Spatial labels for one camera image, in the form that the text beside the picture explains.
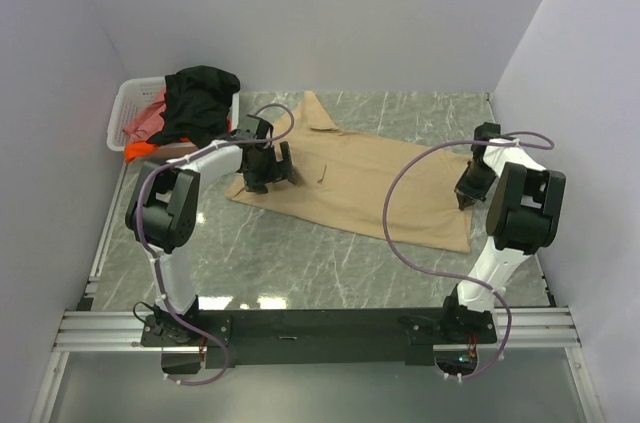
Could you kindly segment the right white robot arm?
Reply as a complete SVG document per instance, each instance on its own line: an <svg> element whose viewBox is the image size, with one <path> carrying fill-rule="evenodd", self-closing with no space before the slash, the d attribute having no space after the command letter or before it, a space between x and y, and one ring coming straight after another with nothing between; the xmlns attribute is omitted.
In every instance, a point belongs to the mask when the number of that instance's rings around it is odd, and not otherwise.
<svg viewBox="0 0 640 423"><path fill-rule="evenodd" d="M533 160L515 136L485 122L474 130L472 159L454 191L461 210L494 196L486 216L486 244L469 280L459 282L445 299L439 330L452 342L497 340L492 312L494 292L517 267L554 241L564 199L566 176Z"/></svg>

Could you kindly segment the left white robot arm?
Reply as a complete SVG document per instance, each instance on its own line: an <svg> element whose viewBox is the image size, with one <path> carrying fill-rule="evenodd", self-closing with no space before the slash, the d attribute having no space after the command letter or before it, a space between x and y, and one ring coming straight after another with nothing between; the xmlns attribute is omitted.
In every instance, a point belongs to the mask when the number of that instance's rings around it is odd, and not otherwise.
<svg viewBox="0 0 640 423"><path fill-rule="evenodd" d="M230 325L202 310L187 252L201 193L227 175L239 174L244 190L267 193L270 185L295 183L290 145L267 120L251 115L243 128L166 162L149 161L138 175L125 222L151 265L155 301L144 337L175 346L228 343Z"/></svg>

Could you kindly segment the beige t-shirt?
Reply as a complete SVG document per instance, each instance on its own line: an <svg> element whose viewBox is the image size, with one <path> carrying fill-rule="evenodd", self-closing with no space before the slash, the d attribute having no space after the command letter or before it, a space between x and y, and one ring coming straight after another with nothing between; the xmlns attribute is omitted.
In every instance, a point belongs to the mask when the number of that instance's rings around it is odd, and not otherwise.
<svg viewBox="0 0 640 423"><path fill-rule="evenodd" d="M260 195L236 178L228 199L374 238L384 236L387 224L397 242L469 252L472 213L458 209L454 193L467 157L439 150L394 185L423 147L341 129L311 91L292 117L282 116L274 126L277 133L292 130L287 141L297 183L282 181Z"/></svg>

